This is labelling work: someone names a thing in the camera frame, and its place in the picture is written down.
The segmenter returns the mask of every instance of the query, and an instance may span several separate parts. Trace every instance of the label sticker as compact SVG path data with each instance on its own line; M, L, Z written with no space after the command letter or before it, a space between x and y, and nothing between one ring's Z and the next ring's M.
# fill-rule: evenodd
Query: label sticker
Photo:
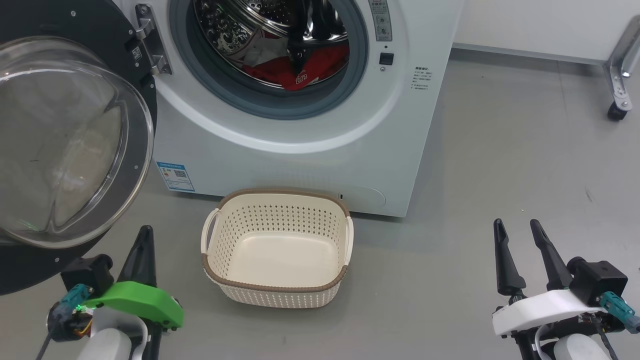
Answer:
M161 163L160 161L156 161L156 163L169 190L195 192L184 165Z
M428 67L416 67L411 79L411 89L429 90L429 81L431 81L432 75L433 73L429 71Z
M394 36L391 30L391 16L387 0L369 0L369 6L373 14L373 24L376 27L376 40L392 41Z
M140 46L136 46L136 48L133 49L131 53L133 54L133 60L138 61L142 59L142 51L140 51Z

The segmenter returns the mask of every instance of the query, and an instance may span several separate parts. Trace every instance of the concrete floor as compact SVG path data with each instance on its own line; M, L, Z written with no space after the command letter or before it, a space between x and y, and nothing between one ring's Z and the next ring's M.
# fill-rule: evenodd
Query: concrete floor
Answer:
M630 82L640 104L640 79ZM185 328L163 338L161 359L519 359L493 334L492 222L501 217L527 281L545 291L529 220L565 261L609 260L629 277L640 309L640 107L609 122L596 67L454 51L408 216L355 219L349 273L321 309L237 304L205 276L199 238L217 199L169 192L154 170L126 215L90 252L119 272L141 225L156 234L159 286L185 308ZM58 277L0 297L2 359L32 359ZM613 334L620 359L637 337ZM73 359L83 341L52 343L45 359Z

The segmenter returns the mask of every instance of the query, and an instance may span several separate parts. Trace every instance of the cable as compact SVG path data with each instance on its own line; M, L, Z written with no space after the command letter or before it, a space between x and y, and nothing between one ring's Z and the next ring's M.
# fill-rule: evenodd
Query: cable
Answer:
M84 328L84 330L82 331L74 331L74 333L76 333L78 336L84 336L87 332L87 330L89 330L89 328L91 327L91 324L93 323L93 319L89 320L89 323L86 324L86 327Z
M36 356L36 360L42 360L42 357L44 356L44 352L47 351L47 347L49 346L49 343L51 342L51 337L53 336L53 331L56 329L56 326L58 325L58 320L59 319L60 319L60 316L58 316L56 318L56 321L51 326L51 329L49 329L49 333L47 334L47 337L44 339L44 343L42 343L42 346L40 347L40 351L38 352L38 356Z
M551 357L549 355L547 355L547 353L545 353L544 351L542 351L542 345L540 345L540 337L542 337L544 334L548 333L549 330L551 330L551 328L553 327L553 325L549 325L549 324L545 324L542 325L541 327L538 327L538 330L536 331L536 335L533 338L533 347L536 349L536 352L538 353L538 357L541 360L551 360Z
M602 339L602 343L604 344L604 347L607 348L607 350L609 351L609 355L611 355L611 360L618 360L618 356L616 355L616 352L613 350L611 343L609 343L609 339L607 338L607 335L602 330L602 324L600 323L600 321L595 321L595 325L596 325L596 331L598 331L598 334L600 335L600 339Z

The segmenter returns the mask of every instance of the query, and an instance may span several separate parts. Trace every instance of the washing machine door frame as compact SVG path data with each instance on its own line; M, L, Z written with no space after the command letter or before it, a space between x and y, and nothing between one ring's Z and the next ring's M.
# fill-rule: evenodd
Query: washing machine door frame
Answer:
M157 102L153 75L171 74L171 66L162 53L151 7L139 4L136 14L139 23L135 28L112 0L9 0L0 12L0 45L32 37L64 38L82 45L140 93L155 130ZM6 275L6 279L0 282L0 295L56 275L89 251L105 233L67 249L44 249L23 243L2 247L0 274Z
M29 37L58 37L87 48L142 96L156 128L156 82L171 65L152 8L136 6L135 28L113 0L9 0L0 12L0 44Z

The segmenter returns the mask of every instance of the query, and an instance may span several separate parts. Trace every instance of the blue label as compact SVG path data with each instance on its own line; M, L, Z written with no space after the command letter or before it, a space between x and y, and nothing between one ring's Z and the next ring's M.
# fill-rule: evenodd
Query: blue label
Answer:
M184 165L156 162L169 190L195 192Z

